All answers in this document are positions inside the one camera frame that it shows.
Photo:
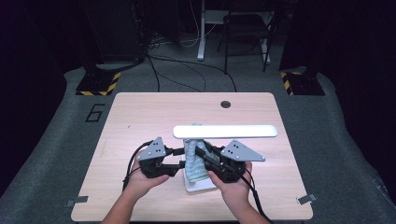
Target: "white bar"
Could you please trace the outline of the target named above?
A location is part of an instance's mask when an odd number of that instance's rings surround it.
[[[273,125],[177,125],[173,130],[177,139],[261,138],[276,137]]]

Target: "human arm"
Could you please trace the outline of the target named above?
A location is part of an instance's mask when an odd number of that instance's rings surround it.
[[[252,163],[250,161],[246,162],[246,169],[251,172]],[[242,179],[226,184],[215,173],[209,171],[208,175],[213,184],[220,189],[224,202],[239,223],[269,223],[248,201],[249,187]],[[250,183],[251,177],[248,172],[244,173],[244,177]]]
[[[107,213],[102,221],[103,224],[129,223],[136,202],[145,196],[150,189],[161,185],[169,179],[169,175],[147,178],[139,169],[137,160],[134,160],[132,170],[134,172],[130,176],[128,185]]]

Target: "white cable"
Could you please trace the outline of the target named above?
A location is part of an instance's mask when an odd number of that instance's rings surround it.
[[[225,5],[225,0],[223,1],[223,4],[222,4],[222,6],[221,6],[221,10],[224,9],[224,5]],[[213,30],[215,27],[216,27],[216,24],[214,24],[213,27],[212,27],[212,29],[210,29],[210,30],[205,34],[205,37],[206,37],[207,35],[209,35],[210,32],[212,32],[212,30]]]
[[[194,17],[195,27],[197,28],[197,38],[195,39],[194,43],[192,43],[191,45],[183,45],[183,44],[181,44],[182,42],[180,41],[181,46],[183,46],[183,47],[185,47],[185,48],[190,48],[190,47],[194,46],[194,45],[198,42],[198,40],[199,40],[198,22],[197,22],[197,20],[196,20],[196,18],[195,18],[194,10],[192,9],[192,2],[191,2],[191,0],[190,0],[190,8],[191,8],[192,16]]]

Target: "dark curtain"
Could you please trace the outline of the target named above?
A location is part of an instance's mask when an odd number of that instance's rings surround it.
[[[0,6],[0,195],[46,131],[66,89],[65,67],[29,9],[22,0]],[[56,21],[48,17],[45,22]]]
[[[63,72],[82,66],[81,44],[95,63],[103,63],[80,0],[22,2]]]
[[[334,84],[347,130],[394,202],[395,8],[392,0],[300,0],[279,67],[307,67],[313,55],[323,56],[318,71]],[[329,35],[332,39],[323,41]]]

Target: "gray carpet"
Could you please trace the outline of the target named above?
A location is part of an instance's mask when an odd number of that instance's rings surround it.
[[[238,91],[271,92],[275,96],[306,190],[318,197],[312,203],[314,216],[305,223],[396,223],[394,204],[378,189],[376,171],[345,128],[330,80],[318,75],[326,96],[287,95],[277,71],[284,40],[281,36],[273,45],[271,64],[265,73],[260,56],[232,57],[229,73]],[[215,36],[206,41],[202,64],[222,68],[223,54],[216,52],[218,41]],[[151,49],[149,54],[197,63],[197,49],[197,44],[180,48],[170,43]],[[198,91],[234,91],[230,78],[217,69],[188,64],[191,70],[180,63],[154,59],[153,63],[162,76]],[[121,65],[108,64],[105,68]],[[64,75],[64,99],[31,157],[1,198],[0,223],[74,223],[70,218],[73,208],[64,205],[78,196],[115,95],[158,90],[148,60],[122,72],[109,96],[76,96],[75,88],[83,75],[82,69]],[[164,77],[159,77],[160,91],[196,91]],[[103,111],[102,117],[98,122],[85,122],[94,105]]]

